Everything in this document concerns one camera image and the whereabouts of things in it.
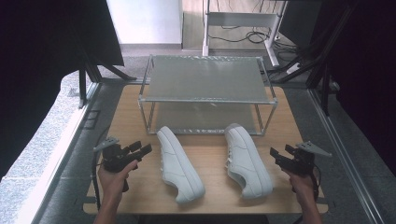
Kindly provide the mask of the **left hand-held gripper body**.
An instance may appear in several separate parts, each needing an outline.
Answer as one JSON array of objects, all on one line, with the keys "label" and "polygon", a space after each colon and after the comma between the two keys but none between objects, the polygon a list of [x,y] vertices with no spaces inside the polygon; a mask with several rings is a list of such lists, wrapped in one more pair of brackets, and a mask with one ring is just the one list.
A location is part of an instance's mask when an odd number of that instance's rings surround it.
[{"label": "left hand-held gripper body", "polygon": [[130,152],[127,147],[121,147],[119,139],[108,137],[106,140],[98,144],[94,152],[102,153],[102,164],[107,171],[118,173],[132,161],[138,161],[135,152]]}]

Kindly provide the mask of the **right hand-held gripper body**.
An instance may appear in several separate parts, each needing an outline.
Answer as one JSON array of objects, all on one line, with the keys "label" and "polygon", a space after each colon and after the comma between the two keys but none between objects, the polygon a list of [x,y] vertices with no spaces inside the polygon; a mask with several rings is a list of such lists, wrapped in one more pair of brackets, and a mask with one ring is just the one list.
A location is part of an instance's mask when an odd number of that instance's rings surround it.
[{"label": "right hand-held gripper body", "polygon": [[315,167],[315,156],[331,157],[332,153],[325,151],[314,143],[307,141],[297,144],[297,152],[290,159],[292,166],[284,169],[296,175],[311,175]]}]

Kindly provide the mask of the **black curtain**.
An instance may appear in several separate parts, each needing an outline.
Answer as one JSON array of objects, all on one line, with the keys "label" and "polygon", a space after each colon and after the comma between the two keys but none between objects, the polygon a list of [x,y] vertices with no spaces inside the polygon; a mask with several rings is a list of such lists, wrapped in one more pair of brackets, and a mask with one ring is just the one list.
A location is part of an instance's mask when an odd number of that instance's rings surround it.
[{"label": "black curtain", "polygon": [[0,0],[0,181],[88,64],[122,65],[106,0]]},{"label": "black curtain", "polygon": [[337,99],[396,175],[396,0],[322,0],[318,27],[353,11],[328,63]]}]

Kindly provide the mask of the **person's left hand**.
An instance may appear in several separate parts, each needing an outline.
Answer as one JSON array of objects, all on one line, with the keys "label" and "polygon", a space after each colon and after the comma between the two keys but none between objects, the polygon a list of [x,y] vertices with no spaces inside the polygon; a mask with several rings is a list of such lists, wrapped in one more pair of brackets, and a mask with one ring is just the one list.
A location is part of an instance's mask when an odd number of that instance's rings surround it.
[{"label": "person's left hand", "polygon": [[118,173],[111,173],[103,166],[99,169],[99,179],[104,191],[103,204],[119,204],[122,198],[124,181],[137,167],[138,161],[132,161]]}]

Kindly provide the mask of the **black metal stand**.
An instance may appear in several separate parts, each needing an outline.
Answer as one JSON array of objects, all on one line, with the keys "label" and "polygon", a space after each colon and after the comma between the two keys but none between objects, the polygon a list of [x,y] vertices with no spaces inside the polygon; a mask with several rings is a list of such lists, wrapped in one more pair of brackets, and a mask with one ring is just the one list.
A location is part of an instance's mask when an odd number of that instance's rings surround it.
[{"label": "black metal stand", "polygon": [[79,50],[79,57],[81,59],[81,66],[78,69],[79,109],[88,103],[86,77],[89,77],[94,83],[100,83],[103,78],[98,69],[99,65],[102,65],[105,69],[123,80],[136,80],[136,77],[128,76],[114,65],[102,62],[97,57],[89,54],[84,48]]},{"label": "black metal stand", "polygon": [[297,45],[296,57],[287,65],[271,70],[283,73],[297,63],[301,67],[275,80],[286,83],[310,72],[305,86],[314,89],[322,81],[321,108],[328,115],[330,76],[326,65],[331,52],[360,0],[290,0],[280,33]]}]

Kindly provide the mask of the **white sneaker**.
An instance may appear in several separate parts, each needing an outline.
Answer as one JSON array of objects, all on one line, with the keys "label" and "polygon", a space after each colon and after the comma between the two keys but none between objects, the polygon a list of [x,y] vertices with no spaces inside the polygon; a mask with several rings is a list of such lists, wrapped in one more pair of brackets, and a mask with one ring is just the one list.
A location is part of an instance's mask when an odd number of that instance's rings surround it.
[{"label": "white sneaker", "polygon": [[237,123],[224,135],[228,145],[227,174],[241,188],[243,199],[257,199],[272,193],[273,182],[250,134]]},{"label": "white sneaker", "polygon": [[162,177],[165,184],[177,189],[176,202],[190,203],[205,195],[205,186],[192,166],[177,137],[166,126],[157,132],[161,145]]}]

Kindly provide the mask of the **white desk frame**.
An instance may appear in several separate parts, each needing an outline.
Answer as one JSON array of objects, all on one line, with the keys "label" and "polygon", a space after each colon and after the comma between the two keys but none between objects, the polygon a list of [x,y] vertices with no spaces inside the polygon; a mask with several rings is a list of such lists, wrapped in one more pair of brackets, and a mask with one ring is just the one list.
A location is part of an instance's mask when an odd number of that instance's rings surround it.
[{"label": "white desk frame", "polygon": [[204,39],[202,55],[209,55],[209,27],[210,26],[240,26],[266,27],[270,29],[269,37],[264,41],[267,55],[273,67],[279,67],[279,61],[273,49],[275,38],[285,12],[287,0],[281,0],[276,13],[242,13],[242,12],[214,12],[210,11],[210,0],[204,4]]}]

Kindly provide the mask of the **white cabinet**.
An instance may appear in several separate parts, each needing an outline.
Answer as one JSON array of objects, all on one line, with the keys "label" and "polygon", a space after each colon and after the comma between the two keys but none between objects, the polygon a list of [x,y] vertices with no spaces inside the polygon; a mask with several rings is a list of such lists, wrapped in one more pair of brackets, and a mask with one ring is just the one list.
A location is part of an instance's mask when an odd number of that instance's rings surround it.
[{"label": "white cabinet", "polygon": [[121,44],[182,43],[182,0],[106,0]]}]

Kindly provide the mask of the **metal two-tier shoe rack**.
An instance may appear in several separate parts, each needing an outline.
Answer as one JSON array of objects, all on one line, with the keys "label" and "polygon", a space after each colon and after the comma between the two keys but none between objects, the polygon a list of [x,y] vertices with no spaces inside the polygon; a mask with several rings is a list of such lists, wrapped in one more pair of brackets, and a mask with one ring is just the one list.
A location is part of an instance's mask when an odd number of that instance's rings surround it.
[{"label": "metal two-tier shoe rack", "polygon": [[277,107],[261,57],[151,56],[138,95],[145,130],[222,134],[238,123],[265,135]]}]

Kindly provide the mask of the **person's right hand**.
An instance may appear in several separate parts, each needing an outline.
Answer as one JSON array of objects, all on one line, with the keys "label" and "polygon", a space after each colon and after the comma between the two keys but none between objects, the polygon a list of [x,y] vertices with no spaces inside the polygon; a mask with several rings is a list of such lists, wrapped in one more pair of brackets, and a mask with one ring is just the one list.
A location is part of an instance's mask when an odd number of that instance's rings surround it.
[{"label": "person's right hand", "polygon": [[316,204],[313,183],[310,176],[299,176],[290,171],[283,170],[296,193],[297,202],[300,205]]}]

